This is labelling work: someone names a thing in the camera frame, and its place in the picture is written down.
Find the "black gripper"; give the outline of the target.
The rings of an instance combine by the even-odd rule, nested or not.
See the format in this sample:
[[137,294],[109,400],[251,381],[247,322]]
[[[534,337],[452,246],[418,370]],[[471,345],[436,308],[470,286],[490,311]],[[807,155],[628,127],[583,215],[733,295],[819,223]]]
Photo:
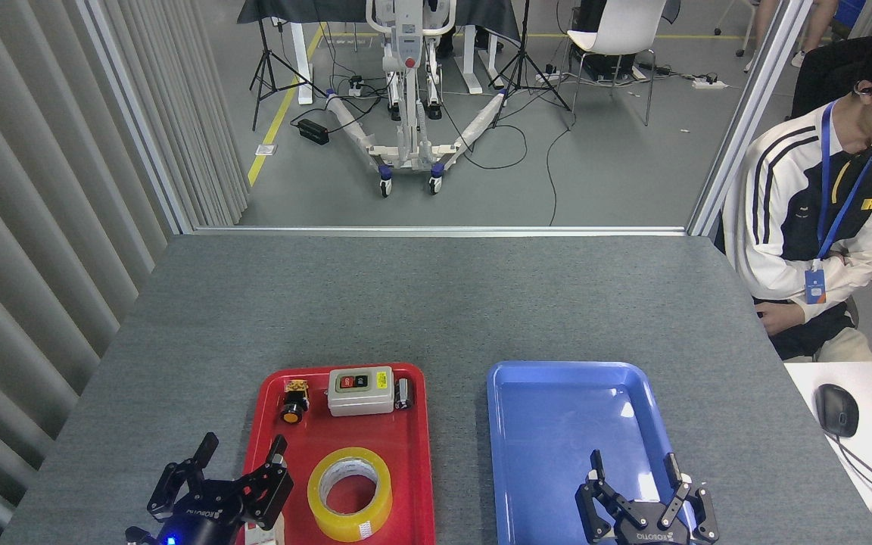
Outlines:
[[208,432],[193,456],[165,466],[148,503],[149,513],[163,523],[155,543],[235,544],[243,523],[273,529],[294,486],[284,459],[287,439],[276,435],[262,465],[229,492],[204,478],[218,445]]
[[[720,539],[712,495],[705,485],[693,486],[691,477],[680,470],[674,452],[668,452],[664,459],[674,496],[665,504],[659,520],[648,519],[644,527],[633,523],[634,510],[630,500],[615,492],[606,482],[600,450],[592,451],[590,464],[590,472],[575,493],[588,543],[599,543],[609,535],[615,536],[617,544],[716,544]],[[615,519],[614,525],[599,517],[597,503]],[[685,503],[693,508],[692,525],[685,525],[676,518]]]

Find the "person's hand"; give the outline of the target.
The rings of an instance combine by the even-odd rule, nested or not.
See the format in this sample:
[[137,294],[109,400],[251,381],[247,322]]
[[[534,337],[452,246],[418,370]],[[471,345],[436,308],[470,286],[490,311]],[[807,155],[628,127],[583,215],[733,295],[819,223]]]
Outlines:
[[803,308],[799,304],[792,303],[792,301],[789,301],[789,303],[760,301],[754,307],[768,337],[775,337],[775,335],[779,335],[781,332],[805,323]]

